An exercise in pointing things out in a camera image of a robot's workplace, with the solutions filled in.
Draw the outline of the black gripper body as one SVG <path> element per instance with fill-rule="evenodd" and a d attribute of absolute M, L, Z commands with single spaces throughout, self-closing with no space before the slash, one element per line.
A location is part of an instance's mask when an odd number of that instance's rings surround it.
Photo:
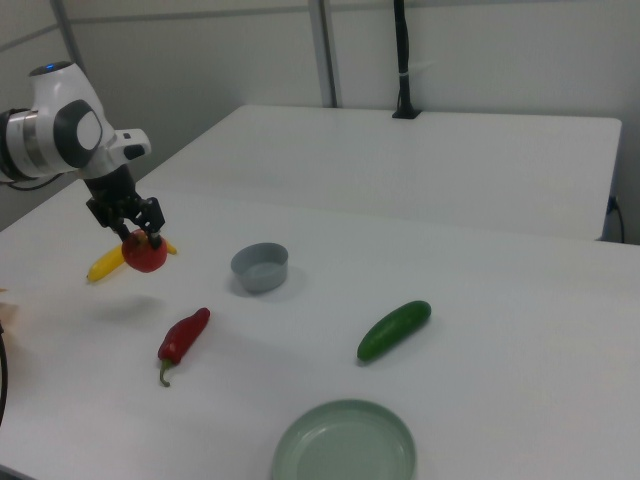
<path fill-rule="evenodd" d="M 142 197 L 128 167 L 118 167 L 107 175 L 85 179 L 91 198 L 87 207 L 103 228 L 117 229 L 125 220 L 142 227 Z"/>

